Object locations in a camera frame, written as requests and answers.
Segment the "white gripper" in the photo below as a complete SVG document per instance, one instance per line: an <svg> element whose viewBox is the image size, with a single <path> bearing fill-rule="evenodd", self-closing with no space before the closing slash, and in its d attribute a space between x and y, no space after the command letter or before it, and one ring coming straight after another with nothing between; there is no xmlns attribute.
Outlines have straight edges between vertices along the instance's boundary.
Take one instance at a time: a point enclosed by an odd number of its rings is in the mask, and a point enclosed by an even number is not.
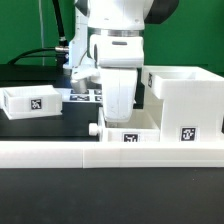
<svg viewBox="0 0 224 224"><path fill-rule="evenodd" d="M138 73L136 69L100 69L104 119L128 122L132 115Z"/></svg>

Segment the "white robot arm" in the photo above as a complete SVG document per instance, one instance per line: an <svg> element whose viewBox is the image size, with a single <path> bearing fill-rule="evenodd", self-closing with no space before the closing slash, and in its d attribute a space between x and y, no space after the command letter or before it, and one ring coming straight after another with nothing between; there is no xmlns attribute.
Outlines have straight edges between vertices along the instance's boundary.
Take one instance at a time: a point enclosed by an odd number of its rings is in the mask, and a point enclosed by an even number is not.
<svg viewBox="0 0 224 224"><path fill-rule="evenodd" d="M86 82L102 86L104 119L127 122L133 111L138 71L144 65L143 33L147 24L161 24L179 0L75 0L76 30L69 43L74 90Z"/></svg>

